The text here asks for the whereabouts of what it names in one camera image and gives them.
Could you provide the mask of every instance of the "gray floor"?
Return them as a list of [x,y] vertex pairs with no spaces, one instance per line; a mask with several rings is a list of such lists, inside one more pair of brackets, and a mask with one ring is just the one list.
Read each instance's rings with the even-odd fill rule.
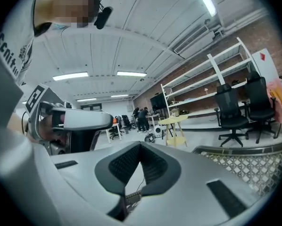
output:
[[[273,125],[273,129],[277,130],[277,125]],[[178,150],[183,150],[188,153],[192,152],[197,146],[199,145],[206,145],[206,146],[217,146],[219,147],[221,142],[225,140],[218,140],[218,136],[220,134],[227,134],[230,133],[229,131],[184,131],[184,136],[187,140],[187,147],[185,145],[178,145],[176,148]],[[250,133],[249,134],[249,140],[246,140],[245,138],[240,137],[244,147],[250,147],[250,146],[267,146],[267,145],[274,145],[277,143],[282,142],[282,133],[279,134],[277,139],[273,139],[273,137],[269,134],[262,134],[260,138],[259,144],[255,144],[257,133]],[[109,147],[109,146],[117,146],[118,144],[122,142],[130,142],[130,141],[144,141],[145,134],[141,133],[138,134],[137,130],[131,130],[129,131],[129,134],[122,134],[122,141],[118,137],[114,138],[114,140],[111,140],[111,144],[108,143],[107,135],[104,132],[101,133],[98,142],[96,144],[96,150]],[[162,138],[156,138],[155,143],[165,145],[165,138],[162,140]],[[231,140],[227,142],[224,147],[240,147],[240,145],[235,141]],[[125,194],[131,194],[137,191],[138,186],[143,181],[144,175],[142,171],[142,167],[139,164],[137,167],[135,173],[131,177],[129,183],[127,184],[125,188]],[[145,182],[143,181],[140,188],[145,186]]]

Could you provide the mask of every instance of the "yellow object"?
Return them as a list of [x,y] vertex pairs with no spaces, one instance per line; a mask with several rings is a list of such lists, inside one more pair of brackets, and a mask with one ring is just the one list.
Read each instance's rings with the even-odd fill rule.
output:
[[188,118],[188,115],[180,115],[180,116],[176,116],[176,117],[170,117],[170,118],[158,121],[158,124],[159,125],[169,125],[169,124],[173,124],[173,123],[178,123],[178,122],[183,121],[187,118]]
[[[160,125],[166,125],[166,145],[174,145],[176,147],[179,144],[185,143],[185,145],[187,146],[186,139],[184,137],[184,134],[183,134],[183,131],[180,125],[180,122],[187,118],[188,118],[188,115],[180,115],[180,116],[170,117],[170,118],[158,121]],[[180,128],[180,132],[182,134],[181,137],[176,136],[176,131],[175,131],[176,123],[178,123],[178,126]],[[169,129],[171,128],[174,130],[173,138],[168,140],[168,132],[169,132]]]
[[[175,143],[177,145],[183,144],[183,143],[185,143],[185,141],[186,141],[185,137],[175,137]],[[174,137],[171,138],[170,140],[167,140],[167,144],[168,145],[174,145]]]
[[277,87],[277,88],[275,89],[275,93],[277,94],[277,96],[279,97],[279,100],[280,100],[281,103],[282,103],[282,90],[281,90],[281,88],[280,88],[280,87]]
[[280,101],[280,99],[279,99],[277,93],[276,93],[274,90],[270,90],[270,95],[271,95],[272,97],[275,97],[276,100]]

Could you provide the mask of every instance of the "white metal shelf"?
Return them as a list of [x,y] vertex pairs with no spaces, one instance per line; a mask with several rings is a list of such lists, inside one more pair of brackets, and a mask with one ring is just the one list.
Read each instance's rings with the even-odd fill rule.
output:
[[180,75],[179,77],[175,78],[174,80],[170,81],[169,83],[167,83],[166,85],[164,85],[163,87],[175,87],[203,72],[205,72],[206,70],[212,68],[212,64],[209,60],[206,60],[205,62],[199,64],[198,66],[192,68],[191,70],[185,72],[184,74]]
[[[179,105],[183,105],[183,104],[187,104],[187,103],[191,103],[191,102],[194,102],[194,101],[198,101],[198,100],[202,100],[202,99],[214,96],[216,94],[216,92],[210,93],[208,95],[203,95],[203,96],[198,97],[198,98],[187,99],[185,101],[176,103],[174,105],[168,105],[167,100],[170,97],[173,98],[175,96],[184,94],[188,91],[199,88],[201,86],[204,86],[204,85],[209,84],[211,82],[214,82],[216,80],[219,80],[220,84],[224,84],[225,83],[224,77],[226,77],[226,76],[228,76],[232,73],[235,73],[237,71],[240,71],[244,68],[247,68],[247,66],[251,63],[253,65],[251,68],[254,68],[255,70],[257,70],[257,66],[256,66],[256,64],[253,60],[253,57],[250,54],[250,52],[248,51],[248,49],[246,48],[246,46],[244,45],[244,43],[239,38],[237,38],[237,42],[238,43],[236,43],[233,46],[231,46],[230,48],[222,51],[221,53],[215,55],[214,57],[212,57],[211,54],[208,54],[207,55],[207,57],[208,57],[207,61],[201,63],[200,65],[198,65],[194,68],[192,68],[188,72],[180,75],[179,77],[177,77],[176,79],[167,83],[166,85],[161,84],[161,88],[162,88],[162,91],[164,93],[164,98],[165,98],[165,101],[167,103],[167,111],[168,111],[169,114],[170,114],[169,108],[179,106]],[[220,68],[218,66],[219,64],[221,64],[221,63],[225,62],[226,60],[231,59],[231,58],[233,58],[237,55],[240,55],[241,58],[243,59],[243,61],[238,62],[235,65],[220,71]],[[177,85],[183,83],[184,81],[190,80],[191,78],[201,74],[202,72],[204,72],[204,71],[206,71],[210,68],[214,68],[215,74],[208,76],[208,77],[206,77],[206,78],[204,78],[204,79],[202,79],[202,80],[200,80],[196,83],[188,85],[184,88],[181,88],[181,89],[179,89],[175,92],[171,91],[171,93],[168,94],[168,95],[166,94],[165,87],[173,88],[174,86],[177,86]],[[245,84],[246,84],[246,82],[242,82],[238,85],[233,86],[233,88],[238,88],[238,87],[243,86]]]
[[177,90],[177,91],[175,91],[173,93],[170,93],[169,95],[166,96],[166,98],[168,98],[170,96],[178,96],[178,95],[184,94],[184,93],[186,93],[188,91],[191,91],[191,90],[199,88],[199,87],[201,87],[203,85],[206,85],[206,84],[209,84],[211,82],[214,82],[217,79],[218,79],[217,74],[213,74],[213,75],[211,75],[211,76],[209,76],[207,78],[204,78],[201,81],[195,82],[195,83],[193,83],[193,84],[191,84],[191,85],[189,85],[189,86],[187,86],[185,88],[182,88],[182,89],[179,89],[179,90]]
[[[244,104],[240,101],[239,102],[239,107],[243,107]],[[211,114],[211,113],[215,113],[215,109],[211,108],[211,109],[205,109],[205,110],[200,110],[200,111],[194,111],[192,113],[187,114],[188,116],[196,116],[196,115],[205,115],[205,114]]]
[[227,69],[222,70],[221,74],[222,74],[223,77],[226,77],[226,76],[228,76],[232,73],[235,73],[239,70],[246,68],[248,63],[250,63],[250,62],[252,62],[252,60],[250,58],[245,59],[245,60],[238,62],[237,64],[227,68]]
[[179,103],[176,103],[176,104],[174,104],[174,105],[170,105],[169,108],[174,107],[174,106],[178,106],[178,105],[187,104],[187,103],[194,102],[194,101],[197,101],[197,100],[202,100],[202,99],[205,99],[205,98],[214,96],[215,94],[216,94],[216,92],[210,93],[210,94],[208,94],[208,95],[204,95],[204,96],[201,96],[201,97],[197,97],[197,98],[193,98],[193,99],[184,100],[184,101],[179,102]]
[[[232,86],[232,88],[238,88],[238,87],[244,86],[246,83],[247,83],[247,82],[244,81],[244,82],[242,82],[242,83],[239,83],[239,84],[237,84],[237,85]],[[202,100],[202,99],[205,99],[205,98],[214,96],[215,94],[216,94],[216,92],[210,93],[210,94],[208,94],[208,95],[200,96],[200,97],[197,97],[197,98],[184,100],[184,101],[182,101],[182,102],[179,102],[179,103],[176,103],[176,104],[173,104],[173,105],[169,105],[168,107],[171,108],[171,107],[174,107],[174,106],[183,105],[183,104],[187,104],[187,103],[190,103],[190,102]]]
[[217,65],[240,54],[241,43],[237,43],[213,57]]

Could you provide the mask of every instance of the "metal grate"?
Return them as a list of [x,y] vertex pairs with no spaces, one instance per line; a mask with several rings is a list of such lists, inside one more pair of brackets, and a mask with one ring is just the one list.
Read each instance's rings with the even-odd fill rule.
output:
[[196,39],[202,37],[204,34],[206,34],[209,31],[209,29],[206,26],[201,27],[196,32],[191,34],[190,36],[187,36],[186,39],[181,41],[179,45],[174,49],[174,52],[176,54],[181,53],[187,46],[192,44]]
[[[222,165],[248,183],[261,197],[273,191],[282,177],[282,143],[250,148],[198,146],[193,153]],[[127,211],[132,212],[140,200],[141,190],[127,195]]]

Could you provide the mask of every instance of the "black rubber strip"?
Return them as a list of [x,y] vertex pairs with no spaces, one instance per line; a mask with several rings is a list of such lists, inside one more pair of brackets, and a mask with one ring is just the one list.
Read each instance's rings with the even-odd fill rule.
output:
[[61,162],[61,163],[55,164],[55,167],[57,169],[62,169],[62,168],[67,168],[67,167],[70,167],[70,166],[74,166],[76,164],[78,164],[78,162],[76,162],[76,161],[66,161],[66,162]]
[[230,218],[239,215],[247,209],[247,207],[220,180],[207,183],[207,186]]

